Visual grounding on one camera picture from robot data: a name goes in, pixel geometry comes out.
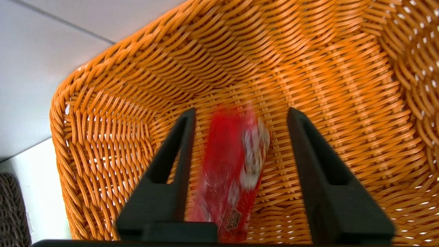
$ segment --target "snack wrapper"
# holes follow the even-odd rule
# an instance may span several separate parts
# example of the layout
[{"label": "snack wrapper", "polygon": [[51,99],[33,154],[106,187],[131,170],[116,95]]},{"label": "snack wrapper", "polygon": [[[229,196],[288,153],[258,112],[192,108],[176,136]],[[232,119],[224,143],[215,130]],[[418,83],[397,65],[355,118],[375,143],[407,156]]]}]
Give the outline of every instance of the snack wrapper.
[{"label": "snack wrapper", "polygon": [[214,115],[190,220],[216,223],[219,242],[247,238],[269,145],[268,129],[253,110]]}]

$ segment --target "gray wicker basket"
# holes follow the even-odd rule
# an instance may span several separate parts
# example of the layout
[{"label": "gray wicker basket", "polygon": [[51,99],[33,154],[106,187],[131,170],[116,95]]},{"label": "gray wicker basket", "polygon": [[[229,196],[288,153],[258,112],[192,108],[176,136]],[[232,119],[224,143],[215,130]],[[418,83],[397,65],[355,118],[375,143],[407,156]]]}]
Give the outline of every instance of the gray wicker basket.
[{"label": "gray wicker basket", "polygon": [[31,238],[20,187],[11,174],[0,174],[0,246],[30,245]]}]

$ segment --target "white surface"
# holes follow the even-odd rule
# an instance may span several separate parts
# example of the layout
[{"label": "white surface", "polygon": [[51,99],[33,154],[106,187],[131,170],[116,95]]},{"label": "white surface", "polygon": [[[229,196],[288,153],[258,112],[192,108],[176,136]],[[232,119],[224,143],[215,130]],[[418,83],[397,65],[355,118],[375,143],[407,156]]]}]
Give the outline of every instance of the white surface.
[{"label": "white surface", "polygon": [[185,0],[24,0],[118,42]]},{"label": "white surface", "polygon": [[22,190],[32,243],[71,239],[52,138],[0,163]]},{"label": "white surface", "polygon": [[58,84],[109,46],[0,0],[0,161],[50,137],[49,108]]}]

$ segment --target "orange wicker basket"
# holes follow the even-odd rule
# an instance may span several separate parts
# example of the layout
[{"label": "orange wicker basket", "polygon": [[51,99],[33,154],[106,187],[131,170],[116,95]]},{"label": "orange wicker basket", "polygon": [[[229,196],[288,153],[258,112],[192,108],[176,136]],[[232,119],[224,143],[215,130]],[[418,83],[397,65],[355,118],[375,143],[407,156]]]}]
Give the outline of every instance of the orange wicker basket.
[{"label": "orange wicker basket", "polygon": [[310,243],[289,140],[303,111],[397,227],[439,244],[436,0],[190,0],[74,71],[50,109],[75,239],[114,221],[177,117],[197,109],[188,207],[216,106],[272,134],[249,243]]}]

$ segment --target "candy bar wrapper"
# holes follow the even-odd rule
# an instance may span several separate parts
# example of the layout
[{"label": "candy bar wrapper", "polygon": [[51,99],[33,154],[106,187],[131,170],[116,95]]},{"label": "candy bar wrapper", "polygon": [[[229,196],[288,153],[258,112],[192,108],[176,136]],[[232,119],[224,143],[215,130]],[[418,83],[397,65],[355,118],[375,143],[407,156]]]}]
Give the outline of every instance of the candy bar wrapper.
[{"label": "candy bar wrapper", "polygon": [[253,110],[214,115],[190,220],[216,223],[219,242],[247,238],[269,145],[268,129]]}]

